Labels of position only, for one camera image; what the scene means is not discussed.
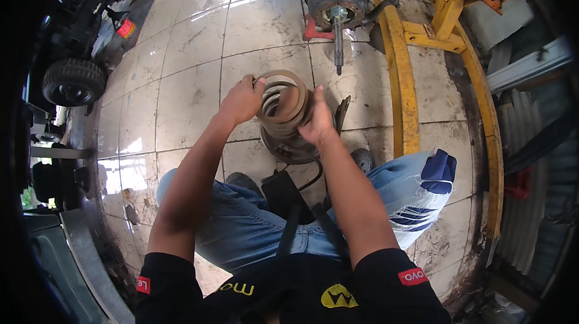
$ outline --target t-shirt sleeve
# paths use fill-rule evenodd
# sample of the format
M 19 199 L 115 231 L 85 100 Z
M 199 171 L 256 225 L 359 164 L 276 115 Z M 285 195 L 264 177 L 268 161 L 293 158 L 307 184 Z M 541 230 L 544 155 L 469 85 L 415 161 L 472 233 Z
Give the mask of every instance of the t-shirt sleeve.
M 356 265 L 354 280 L 356 300 L 378 322 L 451 323 L 422 269 L 400 249 L 367 255 Z
M 137 279 L 136 324 L 175 322 L 202 299 L 191 262 L 160 252 L 145 256 Z

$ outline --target dirty floor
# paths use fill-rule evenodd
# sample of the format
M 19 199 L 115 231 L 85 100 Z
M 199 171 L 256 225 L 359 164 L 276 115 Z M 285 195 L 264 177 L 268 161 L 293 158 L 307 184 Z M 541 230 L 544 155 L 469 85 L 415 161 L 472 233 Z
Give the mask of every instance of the dirty floor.
M 423 0 L 401 0 L 402 19 L 429 21 Z M 127 268 L 141 269 L 157 212 L 159 179 L 176 168 L 203 132 L 228 90 L 244 74 L 283 68 L 313 89 L 326 86 L 332 109 L 352 101 L 342 139 L 349 150 L 369 148 L 377 164 L 393 159 L 390 83 L 384 55 L 367 44 L 368 31 L 348 31 L 346 62 L 335 74 L 333 42 L 302 40 L 302 0 L 154 0 L 137 45 L 109 78 L 98 125 L 98 174 L 104 221 Z M 408 250 L 442 301 L 460 277 L 473 270 L 468 260 L 477 227 L 473 177 L 479 168 L 461 96 L 447 73 L 444 53 L 409 47 L 419 104 L 420 148 L 441 148 L 457 158 L 456 181 L 439 220 Z M 244 172 L 257 183 L 283 164 L 259 140 L 256 119 L 229 138 L 215 178 Z M 297 186 L 313 178 L 315 164 L 293 166 Z M 325 194 L 319 180 L 304 192 L 309 203 Z M 198 256 L 204 294 L 230 275 Z

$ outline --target blue jeans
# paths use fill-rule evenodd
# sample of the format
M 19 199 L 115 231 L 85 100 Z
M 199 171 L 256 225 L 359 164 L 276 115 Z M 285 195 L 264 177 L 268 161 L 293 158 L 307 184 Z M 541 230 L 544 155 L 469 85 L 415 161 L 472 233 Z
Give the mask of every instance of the blue jeans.
M 434 152 L 404 155 L 366 174 L 380 193 L 402 250 L 438 218 L 452 191 L 456 160 L 446 153 L 449 161 L 454 160 L 452 177 L 435 173 L 423 179 L 427 159 L 433 155 Z M 170 170 L 161 178 L 157 204 L 162 202 L 176 170 Z M 430 186 L 440 183 L 445 186 L 442 191 Z M 328 215 L 337 222 L 333 208 Z M 270 212 L 267 201 L 255 192 L 214 181 L 211 212 L 196 233 L 195 251 L 235 275 L 247 265 L 275 256 L 285 226 L 286 220 Z M 301 252 L 340 259 L 318 221 L 298 225 L 290 253 Z

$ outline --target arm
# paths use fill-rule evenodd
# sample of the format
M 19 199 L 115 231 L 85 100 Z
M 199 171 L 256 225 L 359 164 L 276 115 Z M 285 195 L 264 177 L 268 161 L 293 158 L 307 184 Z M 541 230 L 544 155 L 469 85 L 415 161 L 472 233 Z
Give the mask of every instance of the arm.
M 332 206 L 348 241 L 352 268 L 355 268 L 365 256 L 399 246 L 378 192 L 348 154 L 332 126 L 322 91 L 322 86 L 315 89 L 312 120 L 300 127 L 299 132 L 320 152 Z
M 193 262 L 195 232 L 209 212 L 213 177 L 223 147 L 235 127 L 261 105 L 265 79 L 252 85 L 245 75 L 228 93 L 216 115 L 171 179 L 150 232 L 148 253 L 162 252 Z

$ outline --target knee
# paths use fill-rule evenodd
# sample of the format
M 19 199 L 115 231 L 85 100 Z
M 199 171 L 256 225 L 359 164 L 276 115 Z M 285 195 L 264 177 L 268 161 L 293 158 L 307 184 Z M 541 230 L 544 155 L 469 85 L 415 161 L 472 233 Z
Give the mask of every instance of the knee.
M 161 177 L 159 180 L 159 185 L 157 186 L 157 206 L 161 205 L 161 201 L 163 201 L 163 196 L 165 196 L 165 191 L 167 191 L 167 187 L 169 186 L 169 182 L 175 175 L 177 168 L 173 168 Z

